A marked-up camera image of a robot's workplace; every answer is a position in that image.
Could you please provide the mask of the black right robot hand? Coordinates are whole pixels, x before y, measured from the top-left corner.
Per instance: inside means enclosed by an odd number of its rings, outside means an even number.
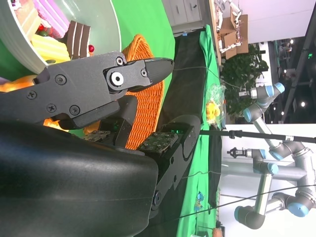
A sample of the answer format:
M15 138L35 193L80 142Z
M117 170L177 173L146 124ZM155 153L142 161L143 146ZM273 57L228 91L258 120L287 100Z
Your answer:
M132 237L176 188L200 119L181 115L135 150L125 144L137 99L174 61L127 62L114 51L46 66L0 95L0 234Z

